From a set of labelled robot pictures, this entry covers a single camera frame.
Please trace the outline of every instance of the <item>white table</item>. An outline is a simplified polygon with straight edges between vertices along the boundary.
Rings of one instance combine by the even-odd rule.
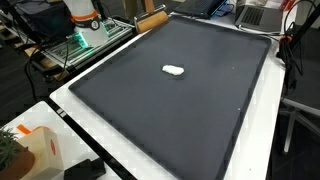
[[[235,28],[233,18],[230,15],[203,21],[228,28]],[[121,48],[103,58],[91,68],[53,92],[50,98],[136,178],[141,180],[175,179],[173,175],[133,145],[68,89],[72,83],[140,37],[132,39]],[[277,45],[274,43],[263,65],[225,175],[226,180],[260,180],[266,177],[285,72],[281,60],[275,58],[276,49]]]
[[[85,159],[95,160],[98,158],[98,155],[45,102],[39,102],[6,125],[8,128],[13,128],[13,132],[17,133],[18,138],[24,136],[16,128],[19,124],[30,130],[38,126],[46,126],[55,132],[65,169]],[[100,180],[120,180],[107,164],[105,164],[105,168],[107,173],[101,176]],[[53,180],[61,179],[63,179],[63,172],[53,178]]]

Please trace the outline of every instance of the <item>desk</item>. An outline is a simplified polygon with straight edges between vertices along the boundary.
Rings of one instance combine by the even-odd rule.
[[[13,132],[17,133],[18,138],[24,136],[16,129],[19,124],[23,124],[29,129],[47,126],[55,132],[59,141],[64,169],[85,159],[95,160],[98,158],[98,155],[45,102],[39,102],[6,125],[6,127],[13,128]],[[107,164],[105,164],[105,168],[107,173],[100,177],[100,180],[120,179]],[[53,180],[61,179],[63,179],[63,172],[53,178]]]
[[[233,18],[233,16],[226,16],[202,21],[235,28],[233,26]],[[50,98],[137,179],[175,179],[164,168],[82,103],[68,89],[72,83],[140,37],[141,35],[135,37],[121,48],[103,58],[91,68],[53,92]],[[285,72],[281,60],[275,58],[276,49],[277,45],[274,43],[260,73],[225,175],[225,179],[227,180],[260,180],[266,177]]]

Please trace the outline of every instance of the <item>cardboard box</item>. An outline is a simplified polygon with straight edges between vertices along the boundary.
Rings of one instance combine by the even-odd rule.
[[[51,179],[64,170],[57,135],[54,132],[39,128],[18,139],[18,142],[28,147],[35,156],[33,168],[23,180]]]

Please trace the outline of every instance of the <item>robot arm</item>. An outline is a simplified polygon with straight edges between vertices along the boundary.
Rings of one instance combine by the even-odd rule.
[[[97,47],[109,39],[91,0],[64,0],[75,22],[75,32],[82,38],[83,47]]]

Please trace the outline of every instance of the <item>black mat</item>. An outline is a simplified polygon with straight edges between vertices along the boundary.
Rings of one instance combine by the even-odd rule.
[[[173,17],[70,89],[176,177],[222,179],[270,44]]]

